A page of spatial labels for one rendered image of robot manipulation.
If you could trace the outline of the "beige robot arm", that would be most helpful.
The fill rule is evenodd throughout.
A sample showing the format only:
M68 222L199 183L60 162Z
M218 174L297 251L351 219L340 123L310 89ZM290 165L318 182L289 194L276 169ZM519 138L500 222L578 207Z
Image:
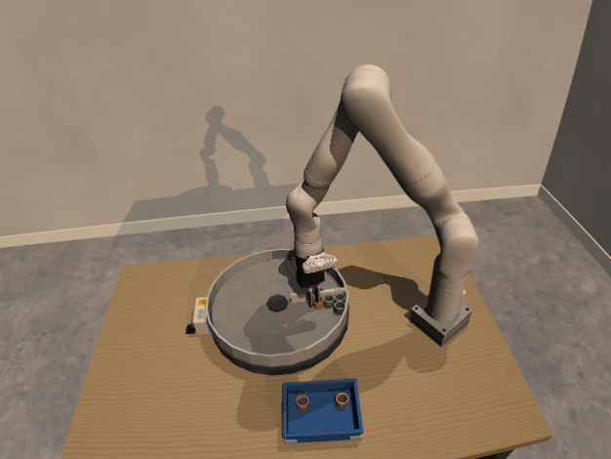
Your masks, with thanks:
M304 178L288 194L286 208L297 241L311 244L320 239L321 221L313 210L343 167L359 131L432 221L440 254L434 260L427 311L434 320L447 322L461 313L478 237L431 153L404 129L390 93L388 76L378 66L364 64L347 76L337 110L305 167Z

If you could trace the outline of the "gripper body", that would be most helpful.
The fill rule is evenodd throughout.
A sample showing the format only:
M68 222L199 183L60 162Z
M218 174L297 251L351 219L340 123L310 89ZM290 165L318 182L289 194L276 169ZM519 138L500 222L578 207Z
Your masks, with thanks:
M324 253L322 236L311 244L294 240L296 257L296 278L300 287L305 288L325 280L324 271L338 264L337 257Z

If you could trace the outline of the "dark blue crate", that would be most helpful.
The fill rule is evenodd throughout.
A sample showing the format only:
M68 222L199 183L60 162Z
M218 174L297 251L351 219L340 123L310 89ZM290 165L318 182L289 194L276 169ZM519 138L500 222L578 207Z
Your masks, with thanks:
M336 405L338 393L348 395L346 408L339 408ZM296 399L300 395L307 396L309 401L309 407L305 411L297 408ZM363 433L356 378L283 383L285 444L362 440Z

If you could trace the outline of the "bronze bushing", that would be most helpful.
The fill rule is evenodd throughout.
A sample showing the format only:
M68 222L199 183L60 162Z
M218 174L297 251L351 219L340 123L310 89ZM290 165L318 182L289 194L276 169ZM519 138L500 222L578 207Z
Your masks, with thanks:
M339 400L340 398L345 399L345 400L346 400L346 402L344 402L344 403L340 403L340 402L338 402L338 400ZM337 405L339 408L346 408L346 407L347 407L347 405L348 405L348 396L347 396L347 394L344 394L344 393L337 394L337 396L336 396L336 405Z
M299 405L300 401L305 401L306 404L305 405ZM305 411L308 409L309 404L308 404L308 398L307 396L298 396L296 399L296 404L297 404L297 408L301 411Z
M314 297L313 297L313 307L314 307L315 309L318 309L318 310L319 310L319 309L322 309L322 308L323 308L323 306L324 306L323 297L322 297L322 296L320 296L320 303L316 303L316 302L317 302L317 301L316 301L315 296L314 296Z

